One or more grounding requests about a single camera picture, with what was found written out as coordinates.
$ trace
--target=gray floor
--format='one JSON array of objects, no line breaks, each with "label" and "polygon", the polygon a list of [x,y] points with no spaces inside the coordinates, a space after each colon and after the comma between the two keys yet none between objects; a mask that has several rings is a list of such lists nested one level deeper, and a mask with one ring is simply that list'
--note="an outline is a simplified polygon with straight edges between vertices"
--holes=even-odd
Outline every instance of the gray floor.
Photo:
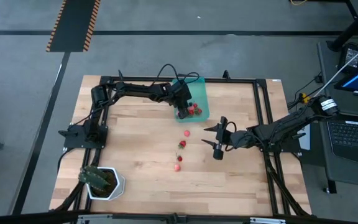
[{"label": "gray floor", "polygon": [[[358,10],[358,1],[353,2]],[[61,1],[0,0],[0,29],[51,29]],[[102,1],[97,30],[343,30],[345,4],[263,1]],[[48,36],[0,36],[0,215],[23,172],[63,54],[46,53]],[[94,36],[87,53],[71,54],[24,212],[44,212],[52,196],[63,138],[83,75],[154,76],[165,63],[205,77],[279,78],[287,101],[319,73],[316,43],[326,37]],[[310,85],[305,91],[318,87]],[[311,208],[324,218],[358,221],[358,186],[326,195],[324,169],[303,168]]]}]

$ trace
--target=white pot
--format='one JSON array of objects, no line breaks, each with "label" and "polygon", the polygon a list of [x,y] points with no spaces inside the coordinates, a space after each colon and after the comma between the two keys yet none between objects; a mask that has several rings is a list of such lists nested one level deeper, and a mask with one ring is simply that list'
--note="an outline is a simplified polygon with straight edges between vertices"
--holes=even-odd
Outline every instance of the white pot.
[{"label": "white pot", "polygon": [[91,191],[91,186],[89,184],[86,184],[86,188],[88,189],[88,195],[92,200],[113,200],[115,198],[120,197],[123,193],[124,193],[124,188],[125,188],[125,178],[119,174],[115,168],[113,167],[98,167],[98,169],[101,170],[112,170],[115,175],[116,175],[116,179],[117,179],[117,186],[116,188],[113,190],[113,192],[111,192],[110,196],[108,197],[96,197],[92,194]]}]

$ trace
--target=green container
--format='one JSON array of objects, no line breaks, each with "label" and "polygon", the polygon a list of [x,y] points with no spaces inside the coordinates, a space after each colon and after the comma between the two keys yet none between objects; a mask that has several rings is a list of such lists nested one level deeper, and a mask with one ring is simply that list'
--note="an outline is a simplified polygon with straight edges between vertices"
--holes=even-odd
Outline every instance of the green container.
[{"label": "green container", "polygon": [[[208,98],[206,96],[206,87],[205,87],[205,79],[203,77],[197,78],[186,78],[185,81],[189,84],[189,90],[191,93],[191,99],[188,100],[188,103],[196,103],[197,107],[202,110],[200,115],[189,115],[186,118],[179,119],[177,116],[178,109],[175,108],[173,111],[173,115],[175,119],[179,123],[185,122],[202,122],[206,121],[209,118],[209,107],[208,107]],[[172,83],[175,84],[178,80],[172,80]]]}]

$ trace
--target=potted plant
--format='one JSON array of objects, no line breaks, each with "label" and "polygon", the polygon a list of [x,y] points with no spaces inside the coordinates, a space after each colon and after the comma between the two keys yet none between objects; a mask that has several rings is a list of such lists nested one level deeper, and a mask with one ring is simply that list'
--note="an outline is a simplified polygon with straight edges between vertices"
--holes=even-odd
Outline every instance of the potted plant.
[{"label": "potted plant", "polygon": [[112,167],[86,166],[78,179],[86,183],[92,200],[113,200],[124,193],[125,178]]}]

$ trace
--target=white cable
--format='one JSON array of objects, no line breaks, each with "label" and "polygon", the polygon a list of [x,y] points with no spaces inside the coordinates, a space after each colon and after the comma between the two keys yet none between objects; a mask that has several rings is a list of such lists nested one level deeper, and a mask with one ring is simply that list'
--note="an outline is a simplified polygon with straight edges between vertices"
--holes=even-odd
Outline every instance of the white cable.
[{"label": "white cable", "polygon": [[358,53],[357,55],[352,57],[352,59],[350,59],[350,61],[348,61],[341,69],[339,69],[338,72],[313,97],[316,97],[319,93],[321,93],[321,91],[325,89],[329,85],[329,83],[331,83],[334,80],[334,78],[357,57],[358,57]]}]

